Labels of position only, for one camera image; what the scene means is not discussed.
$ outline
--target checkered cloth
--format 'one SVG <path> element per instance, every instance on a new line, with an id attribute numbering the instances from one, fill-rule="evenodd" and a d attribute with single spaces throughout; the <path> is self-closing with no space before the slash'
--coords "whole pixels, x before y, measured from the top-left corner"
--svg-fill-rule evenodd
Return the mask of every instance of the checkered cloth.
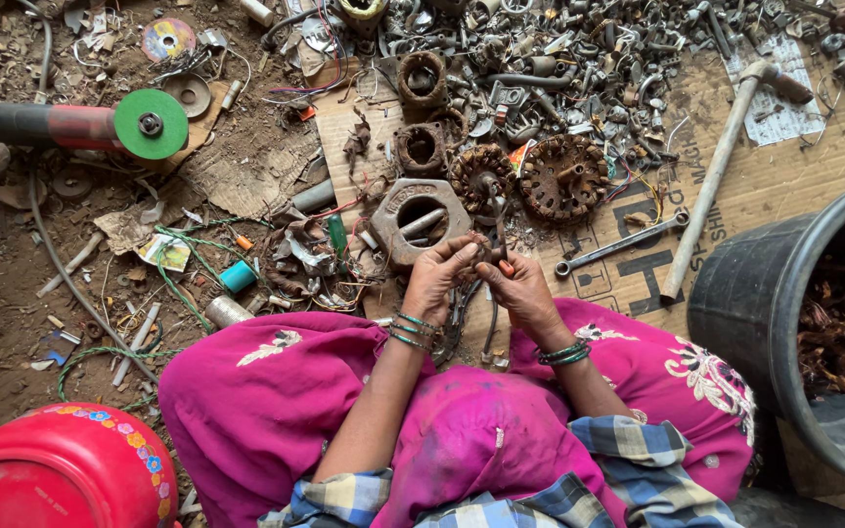
<path id="1" fill-rule="evenodd" d="M 597 458 L 608 486 L 628 507 L 630 527 L 739 528 L 733 513 L 681 466 L 693 448 L 670 422 L 645 426 L 627 416 L 579 418 L 570 430 Z M 292 503 L 258 521 L 259 528 L 368 527 L 390 494 L 393 471 L 339 474 L 295 485 Z M 598 499 L 573 474 L 530 497 L 495 500 L 489 492 L 420 515 L 422 528 L 608 528 Z"/>

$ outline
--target pink cloth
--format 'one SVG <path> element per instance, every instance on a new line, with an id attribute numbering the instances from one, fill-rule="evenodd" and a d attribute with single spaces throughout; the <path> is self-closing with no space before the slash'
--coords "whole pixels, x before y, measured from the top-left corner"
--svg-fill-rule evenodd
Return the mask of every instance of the pink cloth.
<path id="1" fill-rule="evenodd" d="M 699 347 L 600 306 L 558 299 L 557 308 L 570 329 L 594 339 L 593 362 L 630 408 L 651 423 L 669 420 L 695 445 L 685 460 L 691 477 L 724 501 L 734 498 L 752 452 L 743 409 L 750 401 L 738 374 Z M 283 314 L 218 331 L 171 361 L 158 389 L 162 415 L 211 526 L 252 527 L 288 504 L 386 338 L 366 319 Z M 483 491 L 531 495 L 574 471 L 623 526 L 623 503 L 565 427 L 570 409 L 533 349 L 515 330 L 508 374 L 455 366 L 434 376 L 426 362 L 375 525 L 411 526 L 424 510 Z"/>

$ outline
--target dirt floor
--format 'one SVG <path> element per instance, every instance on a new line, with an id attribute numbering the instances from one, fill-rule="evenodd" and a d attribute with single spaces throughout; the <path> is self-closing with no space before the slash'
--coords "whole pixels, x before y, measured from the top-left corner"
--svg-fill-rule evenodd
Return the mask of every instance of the dirt floor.
<path id="1" fill-rule="evenodd" d="M 118 67 L 115 75 L 103 82 L 97 82 L 88 76 L 92 69 L 78 63 L 72 52 L 74 36 L 63 23 L 63 16 L 56 10 L 53 2 L 37 2 L 52 18 L 53 64 L 67 76 L 83 74 L 76 86 L 65 90 L 64 94 L 54 96 L 53 103 L 74 105 L 108 106 L 118 102 L 132 90 L 149 88 L 147 81 L 154 74 L 147 70 L 150 64 L 147 56 L 140 49 L 142 39 L 140 24 L 147 24 L 156 16 L 153 10 L 160 8 L 164 17 L 179 18 L 195 31 L 209 27 L 221 29 L 228 37 L 234 49 L 246 56 L 252 65 L 252 80 L 246 91 L 240 96 L 229 114 L 222 114 L 216 125 L 213 143 L 196 151 L 182 165 L 182 171 L 190 174 L 194 167 L 202 166 L 213 157 L 233 163 L 243 162 L 251 169 L 264 171 L 272 169 L 269 163 L 270 152 L 287 150 L 292 156 L 291 164 L 304 167 L 315 150 L 318 149 L 318 136 L 313 120 L 302 122 L 294 119 L 288 130 L 284 131 L 275 124 L 274 105 L 261 101 L 267 96 L 267 90 L 276 86 L 295 86 L 300 78 L 298 73 L 289 72 L 285 77 L 284 66 L 267 58 L 262 72 L 259 72 L 260 59 L 263 55 L 259 39 L 264 29 L 240 12 L 239 0 L 194 0 L 191 6 L 176 4 L 191 2 L 172 0 L 123 0 L 120 8 L 126 22 L 121 31 L 123 39 L 115 42 L 111 54 L 100 53 L 100 60 L 109 59 Z M 114 6 L 114 1 L 107 6 Z M 272 7 L 273 2 L 266 1 Z M 15 2 L 0 2 L 0 102 L 32 102 L 37 90 L 37 81 L 31 77 L 30 70 L 41 63 L 42 32 L 40 24 L 25 16 Z M 246 65 L 236 57 L 230 57 L 222 67 L 222 80 L 244 80 L 247 75 Z M 19 185 L 26 182 L 28 156 L 24 150 L 12 149 L 12 162 L 6 173 L 6 185 Z M 42 180 L 48 181 L 57 171 L 64 168 L 68 155 L 53 152 L 46 157 L 42 171 Z M 125 160 L 119 166 L 127 170 L 139 171 L 138 167 L 127 164 Z M 133 203 L 148 196 L 145 187 L 133 182 L 136 176 L 144 172 L 125 174 L 106 170 L 97 166 L 90 174 L 95 180 L 93 191 L 78 203 L 65 203 L 49 198 L 42 207 L 45 223 L 57 247 L 63 262 L 68 262 L 87 245 L 91 235 L 99 229 L 93 219 L 102 214 L 125 210 Z M 291 196 L 313 184 L 311 181 L 297 179 L 299 171 L 286 171 L 292 174 L 276 178 L 276 188 L 280 199 Z M 160 187 L 168 180 L 164 176 L 150 176 L 147 182 Z M 221 216 L 230 216 L 218 211 Z M 74 353 L 103 344 L 100 338 L 86 336 L 86 324 L 91 318 L 79 306 L 66 286 L 60 286 L 54 292 L 39 299 L 38 291 L 55 274 L 51 259 L 44 245 L 35 245 L 31 233 L 34 221 L 23 210 L 13 209 L 0 202 L 0 425 L 26 411 L 58 402 L 57 381 L 61 368 L 53 365 L 38 371 L 31 364 L 42 359 L 47 350 L 47 343 L 41 340 L 54 330 L 49 316 L 63 322 L 65 330 L 84 335 Z M 237 230 L 252 241 L 262 241 L 267 229 L 254 222 L 241 222 Z M 232 236 L 224 228 L 204 229 L 194 233 L 197 237 L 217 240 L 232 244 Z M 202 248 L 202 255 L 220 264 L 225 252 L 215 248 Z M 88 258 L 73 275 L 81 292 L 92 300 L 93 306 L 105 310 L 111 324 L 119 330 L 132 325 L 126 318 L 130 312 L 126 302 L 131 302 L 138 310 L 137 318 L 145 318 L 150 303 L 161 302 L 158 320 L 164 329 L 159 350 L 179 350 L 197 341 L 205 333 L 191 312 L 165 287 L 158 272 L 149 266 L 147 273 L 148 291 L 137 293 L 127 281 L 125 274 L 138 269 L 144 263 L 132 253 L 115 256 L 106 242 L 100 250 Z M 220 291 L 213 280 L 203 280 L 202 274 L 187 282 L 189 289 L 199 306 L 216 297 Z M 129 330 L 132 338 L 135 330 Z M 153 331 L 149 339 L 154 338 Z M 105 405 L 123 407 L 143 398 L 139 383 L 141 373 L 132 372 L 117 390 L 111 385 L 111 365 L 117 363 L 112 354 L 102 354 L 88 358 L 67 373 L 64 392 L 71 401 L 101 402 Z M 167 358 L 147 362 L 156 373 L 167 363 Z M 131 411 L 139 418 L 152 423 L 154 409 L 146 406 Z M 170 438 L 164 432 L 163 424 L 156 427 L 162 438 L 170 445 Z M 179 492 L 181 497 L 190 490 L 191 483 L 181 472 Z"/>

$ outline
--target wrench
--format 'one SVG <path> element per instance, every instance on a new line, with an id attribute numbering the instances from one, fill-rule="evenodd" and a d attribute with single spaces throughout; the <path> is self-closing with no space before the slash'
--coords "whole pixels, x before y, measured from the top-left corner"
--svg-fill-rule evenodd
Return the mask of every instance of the wrench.
<path id="1" fill-rule="evenodd" d="M 593 251 L 592 253 L 587 253 L 579 258 L 574 258 L 572 260 L 562 260 L 556 263 L 556 276 L 557 277 L 568 277 L 573 270 L 576 268 L 580 268 L 585 266 L 586 264 L 592 262 L 593 260 L 597 260 L 599 258 L 603 258 L 606 255 L 611 255 L 618 250 L 624 249 L 631 244 L 641 242 L 644 239 L 649 239 L 654 235 L 659 233 L 663 233 L 668 229 L 677 226 L 684 226 L 690 222 L 690 215 L 686 214 L 685 212 L 678 212 L 671 220 L 667 220 L 666 222 L 661 222 L 657 225 L 652 225 L 651 227 L 647 227 L 645 229 L 641 229 L 638 233 L 631 235 L 630 237 L 625 237 L 620 241 L 611 243 L 607 246 L 600 247 Z"/>

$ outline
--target black plastic bucket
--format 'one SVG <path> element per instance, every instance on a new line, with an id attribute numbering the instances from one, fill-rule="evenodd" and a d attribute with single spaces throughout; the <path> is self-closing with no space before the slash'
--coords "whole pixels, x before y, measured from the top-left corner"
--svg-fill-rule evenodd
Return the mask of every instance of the black plastic bucket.
<path id="1" fill-rule="evenodd" d="M 827 245 L 845 252 L 845 194 L 820 213 L 773 222 L 723 242 L 690 294 L 695 343 L 738 370 L 758 405 L 785 418 L 807 447 L 845 474 L 845 395 L 804 396 L 797 322 L 814 265 Z"/>

